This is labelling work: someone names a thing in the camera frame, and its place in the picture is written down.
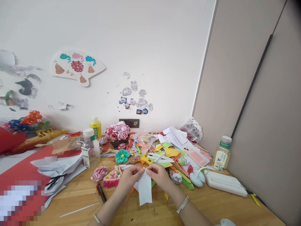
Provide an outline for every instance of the pen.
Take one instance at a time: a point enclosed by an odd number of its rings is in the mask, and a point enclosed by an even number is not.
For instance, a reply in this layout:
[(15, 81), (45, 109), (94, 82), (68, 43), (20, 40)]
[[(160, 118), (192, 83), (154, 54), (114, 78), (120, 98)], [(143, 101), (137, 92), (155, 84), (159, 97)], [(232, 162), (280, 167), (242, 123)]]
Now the pen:
[(98, 191), (98, 194), (101, 196), (101, 199), (103, 200), (103, 203), (107, 201), (106, 197), (104, 196), (103, 190), (101, 189), (100, 183), (97, 182), (96, 189)]

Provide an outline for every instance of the blue paper flower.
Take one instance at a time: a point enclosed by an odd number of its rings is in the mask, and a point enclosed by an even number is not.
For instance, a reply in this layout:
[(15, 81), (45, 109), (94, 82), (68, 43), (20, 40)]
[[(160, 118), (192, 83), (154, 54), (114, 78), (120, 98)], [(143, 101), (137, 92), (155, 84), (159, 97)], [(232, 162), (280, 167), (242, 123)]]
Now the blue paper flower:
[(116, 162), (118, 164), (120, 163), (126, 163), (128, 161), (128, 157), (130, 156), (130, 154), (128, 153), (127, 150), (124, 149), (120, 149), (116, 154)]

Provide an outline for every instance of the label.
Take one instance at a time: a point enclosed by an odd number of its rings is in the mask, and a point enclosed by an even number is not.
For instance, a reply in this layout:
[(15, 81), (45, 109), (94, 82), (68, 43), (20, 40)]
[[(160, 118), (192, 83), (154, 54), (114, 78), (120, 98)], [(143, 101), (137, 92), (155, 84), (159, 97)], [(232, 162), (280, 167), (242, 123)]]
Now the label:
[(221, 147), (225, 148), (225, 149), (229, 149), (230, 146), (231, 146), (231, 144), (226, 144), (226, 143), (224, 143), (224, 142), (220, 142), (219, 145), (220, 145)]
[(226, 164), (227, 155), (222, 151), (217, 151), (215, 156), (214, 168), (218, 171), (223, 171), (224, 166)]
[(82, 148), (82, 158), (84, 160), (85, 167), (90, 167), (90, 161), (89, 161), (89, 151), (91, 148)]

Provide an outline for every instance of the jar lid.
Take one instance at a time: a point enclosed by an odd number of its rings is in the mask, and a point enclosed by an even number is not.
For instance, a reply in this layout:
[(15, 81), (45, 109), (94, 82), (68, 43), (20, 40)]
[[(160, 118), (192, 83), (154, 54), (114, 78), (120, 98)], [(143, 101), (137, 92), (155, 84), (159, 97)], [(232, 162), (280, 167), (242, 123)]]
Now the jar lid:
[(228, 143), (231, 143), (232, 142), (232, 138), (231, 137), (228, 137), (228, 136), (222, 136), (222, 140), (228, 142)]
[(92, 128), (83, 130), (84, 137), (92, 137), (94, 136), (94, 130)]

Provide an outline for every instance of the wooden desk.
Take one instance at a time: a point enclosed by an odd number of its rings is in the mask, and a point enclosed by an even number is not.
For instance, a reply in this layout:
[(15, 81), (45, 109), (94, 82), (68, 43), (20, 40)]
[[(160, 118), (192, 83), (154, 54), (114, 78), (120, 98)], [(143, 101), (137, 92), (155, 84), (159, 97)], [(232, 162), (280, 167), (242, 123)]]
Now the wooden desk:
[[(109, 172), (114, 169), (115, 164), (113, 158), (102, 158), (99, 166), (106, 166)], [(97, 205), (62, 218), (60, 216), (95, 204), (98, 200), (102, 203), (101, 197), (95, 195), (96, 182), (90, 179), (94, 169), (88, 168), (69, 182), (66, 188), (53, 198), (44, 216), (39, 217), (38, 221), (45, 221), (45, 225), (87, 225), (101, 207), (92, 213), (90, 212)], [(257, 206), (250, 195), (244, 198), (211, 188), (207, 184), (202, 188), (196, 187), (195, 190), (189, 190), (182, 184), (179, 187), (213, 225), (219, 224), (222, 218), (232, 220), (237, 226), (285, 225), (264, 205)], [(114, 187), (103, 188), (107, 199), (114, 190)], [(134, 191), (121, 205), (112, 225), (183, 225), (172, 200), (166, 200), (164, 191), (158, 185), (152, 189), (152, 199), (153, 203), (139, 206), (139, 194)]]

